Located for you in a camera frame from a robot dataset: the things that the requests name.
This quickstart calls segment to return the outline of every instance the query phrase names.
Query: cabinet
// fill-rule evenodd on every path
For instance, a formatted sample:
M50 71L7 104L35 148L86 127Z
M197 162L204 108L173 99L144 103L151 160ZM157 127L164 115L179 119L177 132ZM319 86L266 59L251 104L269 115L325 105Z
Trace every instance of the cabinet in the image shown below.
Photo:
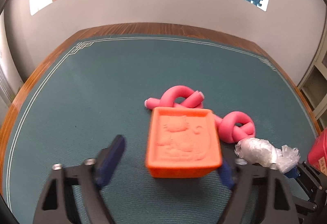
M298 85L322 129L327 127L327 27L313 61Z

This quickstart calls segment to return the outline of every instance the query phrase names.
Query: plastic wrap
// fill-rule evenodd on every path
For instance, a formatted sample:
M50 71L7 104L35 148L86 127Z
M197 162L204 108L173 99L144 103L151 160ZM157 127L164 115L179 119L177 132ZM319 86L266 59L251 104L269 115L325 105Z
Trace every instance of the plastic wrap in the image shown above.
M291 170L300 160L297 148L284 145L282 149L278 149L268 140L258 138L240 140L235 146L235 154L251 164L259 163L264 167L269 167L275 163L282 173Z

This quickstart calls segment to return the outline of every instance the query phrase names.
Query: blue gripper pad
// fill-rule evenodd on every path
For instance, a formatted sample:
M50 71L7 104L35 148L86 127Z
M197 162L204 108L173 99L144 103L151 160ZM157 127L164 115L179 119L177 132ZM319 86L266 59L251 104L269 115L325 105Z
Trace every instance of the blue gripper pad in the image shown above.
M234 186L234 181L233 181L233 177L232 177L232 169L231 167L228 165L228 163L226 162L226 160L223 158L223 164L216 169L218 174L219 174L219 177L220 177L220 180L221 180L221 183L224 185L224 186L227 186L228 189L232 189L233 186Z
M125 138L117 135L109 147L100 151L95 164L95 182L102 189L110 179L125 151Z
M296 179L297 177L300 176L296 167L294 167L290 171L284 173L284 175L289 179L292 179L292 178Z

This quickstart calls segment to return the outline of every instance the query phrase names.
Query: red box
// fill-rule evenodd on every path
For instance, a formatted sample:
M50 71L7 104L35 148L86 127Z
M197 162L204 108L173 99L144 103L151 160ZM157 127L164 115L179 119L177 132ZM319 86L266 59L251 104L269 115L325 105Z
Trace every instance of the red box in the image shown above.
M313 144L308 154L308 162L325 175L327 175L326 160L327 160L327 128L323 130L323 132L320 134L319 137L317 137L315 143Z

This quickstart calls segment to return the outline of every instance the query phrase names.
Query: white wall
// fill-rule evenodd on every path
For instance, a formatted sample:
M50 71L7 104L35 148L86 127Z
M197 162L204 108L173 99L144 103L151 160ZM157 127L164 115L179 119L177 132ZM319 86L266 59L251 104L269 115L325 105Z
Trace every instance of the white wall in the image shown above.
M8 112L8 106L6 103L3 101L2 98L0 98L0 126L2 125L4 118Z
M10 0L5 24L23 79L78 30L161 22L213 29L256 42L298 83L319 45L325 13L323 0L269 0L266 12L243 0L57 0L31 16L28 0Z
M4 29L4 12L0 14L0 66L12 90L17 94L23 82L17 72L9 50L6 31Z

